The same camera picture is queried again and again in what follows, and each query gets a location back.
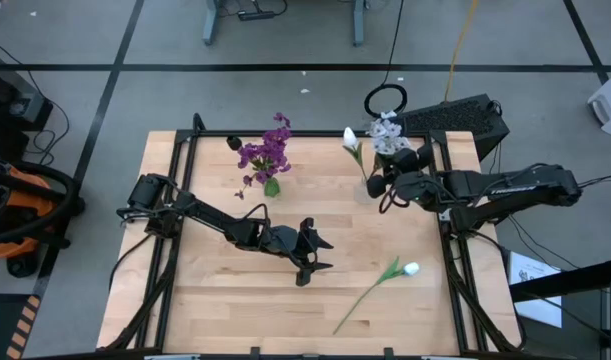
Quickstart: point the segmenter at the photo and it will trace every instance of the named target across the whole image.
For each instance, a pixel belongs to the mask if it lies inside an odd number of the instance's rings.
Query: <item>yellow cable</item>
[[[449,94],[449,90],[452,88],[452,78],[454,77],[454,66],[456,65],[456,59],[458,58],[458,51],[461,49],[461,43],[463,42],[463,38],[465,34],[467,34],[467,30],[469,29],[469,24],[472,22],[472,18],[474,17],[474,11],[478,6],[478,0],[472,0],[472,6],[469,8],[469,14],[467,15],[467,21],[465,22],[465,26],[463,26],[463,30],[461,31],[461,35],[458,37],[458,42],[456,43],[456,49],[454,49],[454,55],[452,56],[452,65],[449,67],[449,79],[447,80],[447,89],[445,89],[445,102],[447,102],[447,95]]]

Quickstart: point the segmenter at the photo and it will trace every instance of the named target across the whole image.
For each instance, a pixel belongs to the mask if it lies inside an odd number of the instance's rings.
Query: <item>white paper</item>
[[[538,279],[543,276],[560,273],[560,269],[553,268],[540,261],[512,252],[509,262],[509,283],[516,284],[522,281]],[[561,305],[561,297],[551,297],[547,300]],[[558,328],[562,327],[561,309],[546,303],[543,300],[530,300],[516,303],[516,311],[525,316]]]

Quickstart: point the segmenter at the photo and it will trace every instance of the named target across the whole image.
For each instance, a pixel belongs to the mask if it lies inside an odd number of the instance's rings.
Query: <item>caution stripe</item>
[[[21,317],[16,324],[16,331],[12,335],[9,347],[7,348],[7,359],[20,359],[23,356],[29,333],[32,331],[36,313],[41,304],[41,300],[32,295],[27,299],[27,303],[21,311]]]

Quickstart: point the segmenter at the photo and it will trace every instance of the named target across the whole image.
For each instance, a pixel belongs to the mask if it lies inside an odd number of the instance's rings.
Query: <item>table leg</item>
[[[354,46],[363,45],[363,14],[365,0],[354,0]]]
[[[205,26],[203,27],[203,42],[211,45],[214,41],[214,31],[216,30],[216,20],[218,19],[219,0],[205,0],[207,12],[205,13]]]

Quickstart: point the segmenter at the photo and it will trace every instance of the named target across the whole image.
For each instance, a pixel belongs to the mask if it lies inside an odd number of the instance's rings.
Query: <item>flower vase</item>
[[[263,185],[263,192],[265,196],[275,198],[280,194],[281,187],[278,185],[278,180],[275,177],[270,177],[265,181]]]
[[[378,202],[378,199],[372,199],[367,193],[367,183],[363,177],[354,185],[354,201],[363,205],[371,205]]]

